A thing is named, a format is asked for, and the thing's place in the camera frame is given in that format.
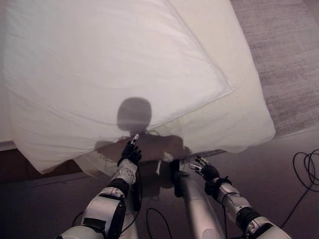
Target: black cable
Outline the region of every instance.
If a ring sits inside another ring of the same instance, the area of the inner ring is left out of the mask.
[[[296,168],[296,158],[298,155],[303,154],[304,155],[304,170],[307,172],[308,174],[308,178],[310,180],[310,184],[307,186],[307,184],[301,179],[297,168]],[[309,191],[312,192],[316,192],[319,193],[319,190],[315,190],[313,189],[313,186],[318,186],[319,185],[319,179],[316,177],[316,168],[315,168],[315,164],[313,161],[313,155],[319,155],[319,149],[314,150],[311,153],[304,153],[304,152],[298,152],[294,155],[293,158],[293,168],[295,171],[296,176],[298,177],[299,181],[301,182],[301,184],[306,188],[305,192],[302,194],[302,196],[299,198],[299,200],[296,202],[294,208],[291,210],[291,212],[289,213],[289,215],[287,216],[286,220],[284,221],[284,223],[281,225],[280,228],[283,228],[285,226],[285,224],[288,222],[288,220],[290,219],[290,217],[292,216],[292,214],[295,212],[297,206],[300,204],[300,202],[305,198],[305,196],[307,195],[307,193]]]
[[[140,210],[141,210],[142,198],[143,198],[143,186],[142,186],[141,172],[140,172],[140,169],[139,169],[139,168],[138,168],[137,172],[138,172],[139,180],[140,180],[140,193],[141,193],[141,195],[140,195],[140,196],[141,196],[140,209],[139,209],[138,212],[136,213],[136,215],[135,215],[134,219],[132,220],[132,222],[131,222],[126,228],[124,228],[124,230],[122,230],[121,234],[122,234],[123,232],[125,232],[125,231],[135,222],[135,220],[136,220],[136,218],[138,217],[138,215],[139,215],[139,213],[140,213]]]
[[[72,227],[74,227],[75,226],[75,222],[76,222],[76,220],[78,219],[78,217],[79,216],[81,216],[82,214],[83,214],[84,212],[80,212],[78,215],[76,215],[75,216],[75,218],[73,219],[73,221],[72,221]]]
[[[153,239],[152,234],[151,234],[151,230],[150,230],[150,225],[149,225],[149,212],[150,212],[151,210],[157,212],[157,213],[160,214],[160,216],[163,218],[163,220],[164,220],[164,222],[165,222],[165,224],[166,224],[168,233],[169,233],[169,237],[170,237],[170,239],[172,239],[173,237],[171,236],[170,228],[169,228],[169,226],[168,226],[168,223],[167,223],[166,218],[164,217],[164,215],[163,215],[162,213],[160,213],[159,210],[157,210],[157,209],[155,209],[155,208],[148,208],[148,210],[146,211],[146,226],[147,226],[147,228],[148,228],[148,232],[149,232],[150,238]]]

